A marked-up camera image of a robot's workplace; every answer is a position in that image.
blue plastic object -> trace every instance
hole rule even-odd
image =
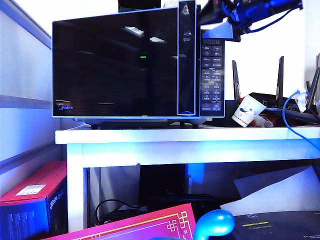
[[[235,218],[227,210],[218,209],[207,212],[196,223],[193,240],[208,240],[210,236],[220,237],[232,232]],[[179,240],[176,237],[154,237],[150,240]]]

black power cord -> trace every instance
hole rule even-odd
[[[127,204],[127,203],[125,203],[123,201],[117,200],[117,199],[107,199],[107,200],[104,200],[104,201],[100,202],[98,204],[98,206],[96,206],[96,208],[95,208],[94,214],[95,214],[95,220],[96,220],[96,224],[97,225],[100,225],[100,221],[99,221],[99,218],[98,218],[98,209],[102,204],[104,204],[106,202],[118,202],[118,203],[121,203],[121,204],[123,204],[123,205],[125,205],[125,206],[127,206],[129,208],[132,208],[134,211],[136,211],[138,213],[138,215],[144,213],[144,212],[139,210],[139,208],[141,208],[142,206],[132,206],[132,205],[129,205],[129,204]]]

red box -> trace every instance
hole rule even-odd
[[[0,197],[0,239],[39,240],[67,232],[67,162],[45,164]]]
[[[191,204],[183,204],[87,228],[47,240],[149,240],[155,237],[193,239],[196,227]]]

router antenna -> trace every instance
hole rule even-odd
[[[285,57],[280,57],[279,70],[278,70],[278,81],[276,85],[275,105],[278,107],[284,104],[284,61]]]
[[[310,91],[309,91],[310,96],[309,96],[309,100],[306,104],[307,109],[311,109],[311,105],[315,99],[315,94],[316,94],[316,89],[317,89],[319,77],[320,77],[320,66],[316,68],[314,76],[313,76],[312,84],[311,84]]]
[[[235,60],[232,60],[232,73],[233,73],[234,100],[238,100],[241,97],[241,93],[240,93],[237,63]]]
[[[305,85],[306,85],[306,90],[310,93],[310,90],[311,90],[310,81],[309,80],[306,81]]]
[[[318,54],[318,56],[316,57],[316,67],[320,67],[320,53]],[[319,101],[319,90],[317,89],[315,91],[315,96],[314,96],[314,99],[313,101]]]

small white object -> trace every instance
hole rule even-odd
[[[264,116],[254,115],[253,127],[272,128],[274,124]]]
[[[46,184],[39,184],[39,185],[28,185],[25,188],[23,188],[21,191],[19,191],[16,196],[23,196],[23,195],[35,195],[38,194],[45,186]]]
[[[306,108],[306,90],[305,89],[298,89],[299,94],[296,95],[295,97],[295,102],[298,105],[298,108],[300,110],[301,113],[303,113],[305,110],[307,110]]]
[[[172,8],[172,7],[178,7],[179,6],[179,0],[166,0],[163,3],[164,8]]]

